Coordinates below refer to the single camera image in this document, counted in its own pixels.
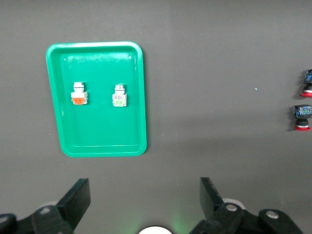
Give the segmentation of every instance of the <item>gray surface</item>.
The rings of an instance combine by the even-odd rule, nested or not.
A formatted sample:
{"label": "gray surface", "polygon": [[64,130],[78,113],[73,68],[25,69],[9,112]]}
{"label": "gray surface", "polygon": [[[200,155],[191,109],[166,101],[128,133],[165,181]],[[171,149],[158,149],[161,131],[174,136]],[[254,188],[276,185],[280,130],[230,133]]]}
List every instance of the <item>gray surface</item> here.
{"label": "gray surface", "polygon": [[[77,234],[187,234],[203,218],[199,178],[254,214],[286,212],[312,232],[312,131],[291,107],[312,67],[311,1],[0,1],[0,213],[22,218],[88,177]],[[65,156],[45,51],[57,42],[138,43],[148,150]]]}

